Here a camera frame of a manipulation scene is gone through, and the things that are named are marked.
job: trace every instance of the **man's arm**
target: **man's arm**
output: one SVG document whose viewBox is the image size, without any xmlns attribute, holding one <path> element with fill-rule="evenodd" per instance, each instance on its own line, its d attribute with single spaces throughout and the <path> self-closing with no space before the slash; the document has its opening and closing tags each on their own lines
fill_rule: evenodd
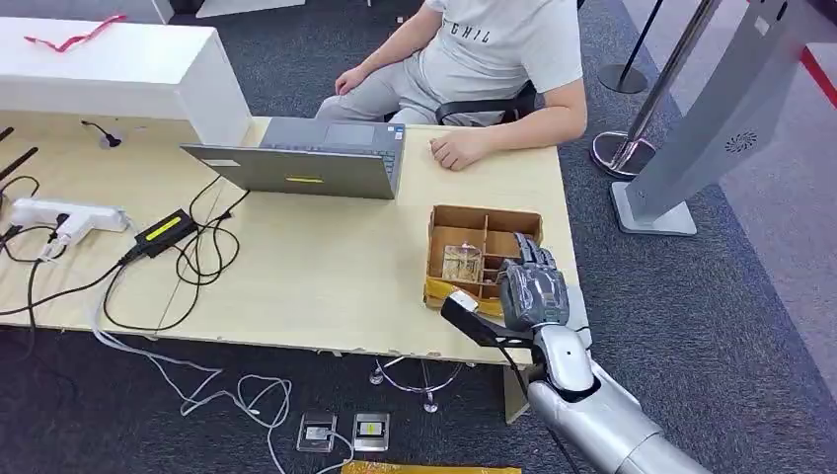
<svg viewBox="0 0 837 474">
<path fill-rule="evenodd" d="M 381 47 L 360 63 L 360 67 L 367 74 L 371 74 L 386 65 L 410 56 L 427 46 L 441 26 L 441 12 L 421 5 L 418 13 L 404 22 Z"/>
<path fill-rule="evenodd" d="M 335 92 L 340 96 L 348 94 L 369 74 L 423 49 L 436 36 L 441 26 L 442 13 L 427 5 L 421 5 L 418 13 L 395 30 L 381 47 L 369 54 L 360 65 L 347 70 L 338 78 L 335 82 Z"/>
<path fill-rule="evenodd" d="M 552 146 L 581 137 L 587 127 L 583 79 L 544 93 L 545 107 L 518 121 L 453 131 L 430 142 L 443 167 L 459 171 L 492 153 Z"/>
</svg>

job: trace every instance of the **laptop lid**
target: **laptop lid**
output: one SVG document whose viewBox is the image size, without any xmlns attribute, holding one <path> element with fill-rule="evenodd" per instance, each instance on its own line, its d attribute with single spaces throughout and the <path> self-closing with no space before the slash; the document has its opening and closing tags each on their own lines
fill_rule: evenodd
<svg viewBox="0 0 837 474">
<path fill-rule="evenodd" d="M 185 144 L 181 147 L 239 188 L 348 198 L 393 199 L 379 156 Z"/>
</svg>

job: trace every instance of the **red barrier tape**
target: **red barrier tape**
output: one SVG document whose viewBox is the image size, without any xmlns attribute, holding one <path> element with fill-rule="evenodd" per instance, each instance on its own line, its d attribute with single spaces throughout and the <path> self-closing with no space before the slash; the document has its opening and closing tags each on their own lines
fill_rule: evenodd
<svg viewBox="0 0 837 474">
<path fill-rule="evenodd" d="M 802 51 L 802 65 L 805 66 L 805 69 L 808 70 L 808 73 L 813 78 L 814 82 L 822 89 L 822 92 L 825 93 L 825 97 L 831 101 L 831 104 L 837 108 L 837 88 L 834 87 L 834 84 L 831 82 L 831 79 L 828 78 L 828 75 L 822 70 L 822 67 L 816 62 L 816 58 L 813 57 L 813 54 L 810 52 L 810 49 L 805 47 Z"/>
</svg>

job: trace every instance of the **stanchion base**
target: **stanchion base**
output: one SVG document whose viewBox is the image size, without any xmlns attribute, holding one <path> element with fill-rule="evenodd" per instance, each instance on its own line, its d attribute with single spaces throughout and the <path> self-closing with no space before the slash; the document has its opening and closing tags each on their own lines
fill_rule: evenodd
<svg viewBox="0 0 837 474">
<path fill-rule="evenodd" d="M 625 64 L 608 64 L 599 69 L 599 82 L 604 87 L 620 94 L 638 94 L 648 87 L 646 77 L 633 67 L 628 70 L 625 79 L 620 81 L 623 70 L 625 70 Z"/>
<path fill-rule="evenodd" d="M 692 213 L 686 202 L 680 202 L 676 207 L 662 214 L 653 222 L 637 222 L 631 212 L 631 204 L 628 202 L 628 195 L 625 189 L 630 183 L 613 183 L 610 188 L 610 197 L 613 198 L 613 206 L 616 208 L 616 215 L 619 218 L 619 227 L 623 232 L 629 234 L 657 234 L 657 235 L 679 235 L 692 236 L 698 233 Z"/>
<path fill-rule="evenodd" d="M 621 170 L 613 167 L 616 154 L 628 139 L 628 133 L 624 131 L 605 131 L 593 138 L 593 145 L 590 147 L 590 158 L 607 174 L 622 180 L 632 180 L 651 161 L 656 154 L 656 148 L 645 139 L 640 138 L 637 148 L 625 166 Z"/>
</svg>

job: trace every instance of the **yellow tape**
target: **yellow tape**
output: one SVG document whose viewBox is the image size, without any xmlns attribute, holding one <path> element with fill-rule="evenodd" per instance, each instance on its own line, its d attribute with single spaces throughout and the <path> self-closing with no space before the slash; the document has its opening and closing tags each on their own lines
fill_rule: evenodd
<svg viewBox="0 0 837 474">
<path fill-rule="evenodd" d="M 172 219 L 172 220 L 166 222 L 165 224 L 161 225 L 159 229 L 157 229 L 154 232 L 151 232 L 150 234 L 146 235 L 145 240 L 147 240 L 148 242 L 151 242 L 152 240 L 156 239 L 157 237 L 160 237 L 160 234 L 162 234 L 163 232 L 165 232 L 165 231 L 171 229 L 172 227 L 174 227 L 175 225 L 177 225 L 178 222 L 180 222 L 180 221 L 181 221 L 181 219 L 179 217 L 175 217 L 174 219 Z"/>
<path fill-rule="evenodd" d="M 444 300 L 450 293 L 462 289 L 454 284 L 448 283 L 447 281 L 442 281 L 440 279 L 428 277 L 427 280 L 424 282 L 424 294 L 430 296 L 435 299 Z M 502 306 L 499 304 L 499 300 L 497 299 L 480 299 L 476 295 L 471 294 L 469 291 L 462 289 L 466 293 L 470 294 L 474 300 L 477 301 L 479 304 L 478 311 L 488 316 L 493 316 L 495 318 L 502 317 Z"/>
<path fill-rule="evenodd" d="M 341 469 L 342 474 L 520 474 L 514 467 L 432 467 L 402 466 L 382 462 L 352 461 Z"/>
<path fill-rule="evenodd" d="M 285 181 L 289 181 L 291 183 L 306 183 L 309 185 L 322 185 L 325 181 L 319 178 L 296 178 L 293 176 L 285 177 Z"/>
</svg>

